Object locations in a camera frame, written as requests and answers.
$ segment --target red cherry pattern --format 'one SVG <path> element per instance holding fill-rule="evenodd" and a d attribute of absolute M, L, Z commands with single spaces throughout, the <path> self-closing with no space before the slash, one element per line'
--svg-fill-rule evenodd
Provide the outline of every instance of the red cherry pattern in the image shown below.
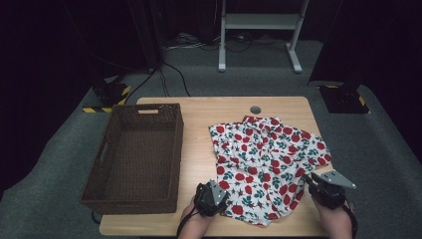
<path fill-rule="evenodd" d="M 331 161 L 321 137 L 279 118 L 244 117 L 209 129 L 217 181 L 229 192 L 226 215 L 254 225 L 289 215 L 304 195 L 302 176 Z"/>

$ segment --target stand leg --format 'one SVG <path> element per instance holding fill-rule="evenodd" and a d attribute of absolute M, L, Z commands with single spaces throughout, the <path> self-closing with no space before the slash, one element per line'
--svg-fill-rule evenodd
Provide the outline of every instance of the stand leg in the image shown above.
<path fill-rule="evenodd" d="M 296 47 L 296 43 L 298 42 L 299 33 L 301 32 L 302 25 L 305 19 L 305 13 L 307 12 L 309 3 L 310 3 L 310 0 L 304 0 L 304 3 L 302 4 L 301 13 L 299 15 L 298 22 L 296 24 L 295 32 L 293 34 L 292 43 L 286 44 L 286 47 L 289 52 L 289 56 L 291 58 L 291 61 L 296 73 L 301 73 L 303 71 L 301 64 L 299 63 L 298 56 L 296 55 L 295 47 Z"/>
<path fill-rule="evenodd" d="M 221 10 L 220 49 L 218 55 L 218 71 L 226 71 L 226 0 L 223 0 Z"/>

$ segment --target black curtain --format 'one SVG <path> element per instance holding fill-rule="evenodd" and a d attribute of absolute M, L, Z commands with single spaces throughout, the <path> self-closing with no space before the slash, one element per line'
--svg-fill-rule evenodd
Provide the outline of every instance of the black curtain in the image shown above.
<path fill-rule="evenodd" d="M 420 9 L 416 0 L 343 0 L 310 82 L 369 87 L 422 161 Z"/>

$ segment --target white metal frame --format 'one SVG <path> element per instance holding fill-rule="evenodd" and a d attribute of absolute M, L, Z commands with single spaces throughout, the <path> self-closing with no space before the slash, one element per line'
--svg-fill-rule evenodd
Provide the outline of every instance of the white metal frame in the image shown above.
<path fill-rule="evenodd" d="M 231 14 L 226 13 L 226 0 L 223 0 L 221 10 L 221 37 L 218 57 L 218 70 L 226 71 L 226 30 L 227 29 L 272 29 L 294 30 L 292 42 L 286 44 L 296 73 L 301 73 L 302 67 L 295 47 L 299 33 L 305 20 L 310 0 L 304 0 L 299 14 Z"/>

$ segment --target robotic arm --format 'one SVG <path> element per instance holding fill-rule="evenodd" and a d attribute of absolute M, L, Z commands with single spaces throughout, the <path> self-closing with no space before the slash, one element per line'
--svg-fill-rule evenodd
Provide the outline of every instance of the robotic arm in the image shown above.
<path fill-rule="evenodd" d="M 320 205 L 331 210 L 341 207 L 347 213 L 351 220 L 351 230 L 354 238 L 357 232 L 357 220 L 350 207 L 344 205 L 344 202 L 347 201 L 344 188 L 355 189 L 356 185 L 335 169 L 321 175 L 311 173 L 311 177 L 305 174 L 303 178 L 309 186 L 310 194 Z"/>

